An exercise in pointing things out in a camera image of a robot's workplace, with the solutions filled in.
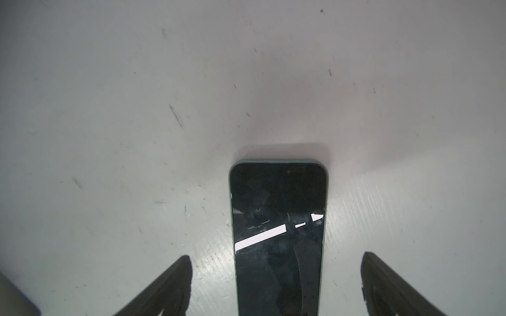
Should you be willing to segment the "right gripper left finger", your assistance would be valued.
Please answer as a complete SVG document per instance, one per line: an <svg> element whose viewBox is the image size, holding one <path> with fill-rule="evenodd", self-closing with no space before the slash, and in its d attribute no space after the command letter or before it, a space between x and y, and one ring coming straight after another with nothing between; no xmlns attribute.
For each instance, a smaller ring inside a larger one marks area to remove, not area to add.
<svg viewBox="0 0 506 316"><path fill-rule="evenodd" d="M185 315L191 298L191 283L191 258L183 255L116 316Z"/></svg>

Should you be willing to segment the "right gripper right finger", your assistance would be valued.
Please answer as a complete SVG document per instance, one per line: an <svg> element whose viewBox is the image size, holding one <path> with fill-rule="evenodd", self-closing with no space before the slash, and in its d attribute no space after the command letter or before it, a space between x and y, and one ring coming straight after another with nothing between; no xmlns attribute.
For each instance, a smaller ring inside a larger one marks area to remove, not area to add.
<svg viewBox="0 0 506 316"><path fill-rule="evenodd" d="M376 254L361 262L362 293L369 315L443 315Z"/></svg>

